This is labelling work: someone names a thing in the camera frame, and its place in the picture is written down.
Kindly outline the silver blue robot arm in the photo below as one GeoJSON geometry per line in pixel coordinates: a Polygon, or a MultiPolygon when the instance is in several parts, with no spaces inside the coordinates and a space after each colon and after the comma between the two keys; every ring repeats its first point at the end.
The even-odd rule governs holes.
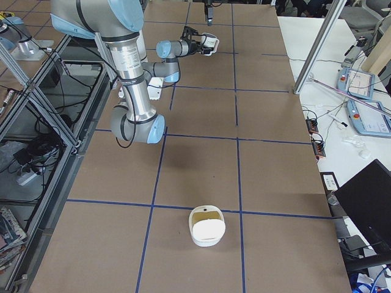
{"type": "Polygon", "coordinates": [[[113,108],[111,131],[131,143],[158,143],[164,134],[165,119],[150,103],[151,78],[174,84],[180,80],[179,58],[195,53],[210,56],[219,44],[215,35],[185,26],[179,40],[157,44],[160,63],[144,61],[144,13],[139,1],[52,1],[51,21],[57,31],[72,37],[101,37],[125,95],[125,101],[113,108]]]}

